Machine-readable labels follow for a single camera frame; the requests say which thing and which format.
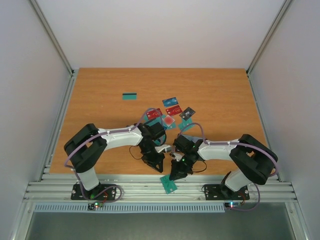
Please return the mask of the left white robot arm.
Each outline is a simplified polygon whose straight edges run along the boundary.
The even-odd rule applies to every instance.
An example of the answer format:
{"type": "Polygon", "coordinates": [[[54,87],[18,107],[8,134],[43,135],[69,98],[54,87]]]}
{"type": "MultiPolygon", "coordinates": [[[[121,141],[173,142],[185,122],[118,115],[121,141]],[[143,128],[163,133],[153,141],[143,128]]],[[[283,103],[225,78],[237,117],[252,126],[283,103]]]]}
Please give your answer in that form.
{"type": "Polygon", "coordinates": [[[156,140],[165,135],[165,127],[159,122],[153,125],[136,123],[116,129],[97,128],[93,123],[88,123],[64,145],[64,151],[82,184],[83,194],[89,199],[96,199],[101,187],[95,165],[104,151],[124,146],[139,147],[142,161],[162,173],[165,159],[163,150],[169,145],[157,145],[156,140]]]}

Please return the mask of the black leather card holder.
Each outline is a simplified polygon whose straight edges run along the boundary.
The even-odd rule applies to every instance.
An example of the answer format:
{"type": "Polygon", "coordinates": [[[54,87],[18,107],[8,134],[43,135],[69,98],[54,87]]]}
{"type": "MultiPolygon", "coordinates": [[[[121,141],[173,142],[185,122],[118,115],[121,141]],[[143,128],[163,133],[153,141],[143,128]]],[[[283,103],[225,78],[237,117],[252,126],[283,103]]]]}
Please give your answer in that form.
{"type": "Polygon", "coordinates": [[[198,137],[198,136],[191,136],[187,134],[182,134],[182,136],[188,139],[189,141],[192,141],[193,143],[196,143],[198,140],[201,140],[201,141],[203,140],[202,137],[198,137]]]}

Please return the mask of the teal VIP card front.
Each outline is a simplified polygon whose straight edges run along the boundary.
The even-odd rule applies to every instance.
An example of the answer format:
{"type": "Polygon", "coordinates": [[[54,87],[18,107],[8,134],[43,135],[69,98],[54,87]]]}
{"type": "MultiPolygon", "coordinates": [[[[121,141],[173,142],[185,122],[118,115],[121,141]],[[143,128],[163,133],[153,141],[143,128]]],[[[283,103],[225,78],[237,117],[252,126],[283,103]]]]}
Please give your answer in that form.
{"type": "Polygon", "coordinates": [[[164,175],[160,178],[161,184],[166,194],[171,194],[178,188],[173,180],[170,180],[170,175],[164,175]]]}

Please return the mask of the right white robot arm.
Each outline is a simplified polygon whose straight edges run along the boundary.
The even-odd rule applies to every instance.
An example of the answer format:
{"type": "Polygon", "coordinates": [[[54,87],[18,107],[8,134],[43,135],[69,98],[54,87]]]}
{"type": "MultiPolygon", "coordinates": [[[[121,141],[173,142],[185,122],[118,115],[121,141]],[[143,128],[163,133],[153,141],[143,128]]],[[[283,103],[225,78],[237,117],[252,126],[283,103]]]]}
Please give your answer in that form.
{"type": "Polygon", "coordinates": [[[177,153],[172,153],[171,181],[186,178],[194,173],[197,161],[232,161],[237,170],[227,173],[218,187],[224,198],[234,197],[238,191],[253,183],[264,185],[277,173],[278,157],[249,134],[231,141],[209,141],[200,137],[181,134],[173,142],[177,153]]]}

